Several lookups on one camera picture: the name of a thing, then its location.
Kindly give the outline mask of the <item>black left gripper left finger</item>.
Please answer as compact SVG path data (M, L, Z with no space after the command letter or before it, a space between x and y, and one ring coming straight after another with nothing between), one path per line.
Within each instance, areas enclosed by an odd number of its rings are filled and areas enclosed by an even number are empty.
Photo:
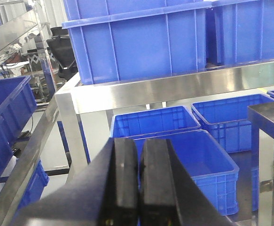
M109 138L73 180L22 208L13 226L135 226L138 158L133 140Z

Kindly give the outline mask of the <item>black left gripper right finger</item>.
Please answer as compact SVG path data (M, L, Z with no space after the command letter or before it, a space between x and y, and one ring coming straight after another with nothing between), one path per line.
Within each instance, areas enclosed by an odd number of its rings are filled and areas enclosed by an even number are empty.
M194 183L169 139L146 139L140 162L142 226L232 226Z

